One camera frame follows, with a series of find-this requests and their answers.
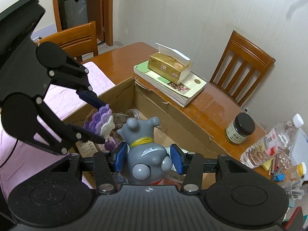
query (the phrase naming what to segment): ribbed gray surface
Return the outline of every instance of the ribbed gray surface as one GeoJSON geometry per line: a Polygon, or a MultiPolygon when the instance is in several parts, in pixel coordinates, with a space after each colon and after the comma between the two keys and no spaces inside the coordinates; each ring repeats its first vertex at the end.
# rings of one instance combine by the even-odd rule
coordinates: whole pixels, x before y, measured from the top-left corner
{"type": "MultiPolygon", "coordinates": [[[[49,231],[228,231],[242,230],[227,226],[213,218],[198,197],[186,196],[175,186],[128,186],[117,194],[100,196],[91,210],[66,226],[43,229],[49,231]]],[[[14,230],[42,230],[17,226],[14,230]]],[[[279,230],[278,226],[264,230],[279,230]]]]}

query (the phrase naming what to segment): gray toy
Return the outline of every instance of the gray toy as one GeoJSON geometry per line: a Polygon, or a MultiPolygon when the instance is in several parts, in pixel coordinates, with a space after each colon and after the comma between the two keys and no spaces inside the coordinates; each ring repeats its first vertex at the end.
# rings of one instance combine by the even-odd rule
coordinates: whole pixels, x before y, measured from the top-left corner
{"type": "Polygon", "coordinates": [[[121,175],[128,178],[131,184],[149,185],[158,182],[172,168],[166,149],[154,143],[154,127],[159,124],[158,117],[149,120],[129,118],[117,130],[130,147],[121,175]]]}

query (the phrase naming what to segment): green book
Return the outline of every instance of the green book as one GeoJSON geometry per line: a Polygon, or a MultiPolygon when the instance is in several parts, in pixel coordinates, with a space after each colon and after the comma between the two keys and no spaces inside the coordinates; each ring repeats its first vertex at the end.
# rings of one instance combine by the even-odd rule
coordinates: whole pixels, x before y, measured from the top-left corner
{"type": "Polygon", "coordinates": [[[200,93],[206,85],[206,81],[192,72],[179,85],[167,80],[154,71],[147,68],[148,61],[134,67],[134,72],[144,80],[158,88],[182,107],[186,106],[200,93]]]}

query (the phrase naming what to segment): wooden chair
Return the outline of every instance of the wooden chair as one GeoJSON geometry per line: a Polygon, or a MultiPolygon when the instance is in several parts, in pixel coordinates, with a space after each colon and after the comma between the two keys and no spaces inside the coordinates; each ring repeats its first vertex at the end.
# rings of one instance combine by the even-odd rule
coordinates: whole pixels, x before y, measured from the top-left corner
{"type": "Polygon", "coordinates": [[[82,62],[81,56],[84,54],[93,52],[94,56],[98,55],[95,21],[62,30],[37,43],[41,44],[45,41],[59,45],[71,57],[76,57],[79,62],[82,62]]]}
{"type": "Polygon", "coordinates": [[[213,76],[210,80],[212,84],[214,84],[216,87],[218,87],[220,90],[225,92],[228,96],[230,96],[239,106],[241,106],[245,100],[250,96],[250,94],[255,90],[255,88],[260,83],[261,79],[266,74],[267,70],[274,64],[275,59],[270,57],[267,53],[265,53],[263,50],[255,46],[252,42],[238,34],[236,31],[232,32],[232,35],[229,39],[229,42],[226,46],[226,49],[224,50],[224,53],[222,54],[222,57],[218,63],[217,68],[215,69],[215,72],[213,73],[213,76]],[[231,50],[234,52],[234,55],[228,64],[227,68],[225,69],[224,73],[222,74],[221,78],[219,79],[218,83],[214,82],[214,79],[221,68],[221,65],[226,58],[226,55],[228,51],[231,50]],[[232,79],[230,80],[229,84],[226,85],[225,88],[222,88],[222,85],[228,75],[230,74],[234,64],[236,63],[236,60],[238,57],[241,57],[244,59],[239,69],[236,71],[232,79]],[[248,74],[244,77],[240,85],[237,87],[235,92],[231,95],[229,94],[229,91],[234,86],[235,82],[240,77],[241,73],[245,69],[247,64],[251,64],[251,69],[248,72],[248,74]],[[260,75],[256,79],[256,81],[253,83],[253,85],[249,88],[249,90],[244,94],[244,96],[239,100],[239,102],[236,100],[239,93],[243,90],[249,79],[251,78],[252,74],[255,71],[259,71],[260,75]]]}

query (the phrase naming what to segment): yellow collar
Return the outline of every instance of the yellow collar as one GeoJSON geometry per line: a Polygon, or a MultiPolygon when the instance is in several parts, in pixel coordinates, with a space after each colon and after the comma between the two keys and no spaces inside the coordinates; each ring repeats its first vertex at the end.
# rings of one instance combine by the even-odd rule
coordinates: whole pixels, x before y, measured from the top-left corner
{"type": "Polygon", "coordinates": [[[137,145],[140,145],[140,144],[149,143],[149,142],[154,142],[154,139],[151,138],[151,137],[148,137],[148,136],[142,137],[142,138],[140,138],[139,140],[134,141],[134,142],[130,145],[130,147],[137,146],[137,145]]]}

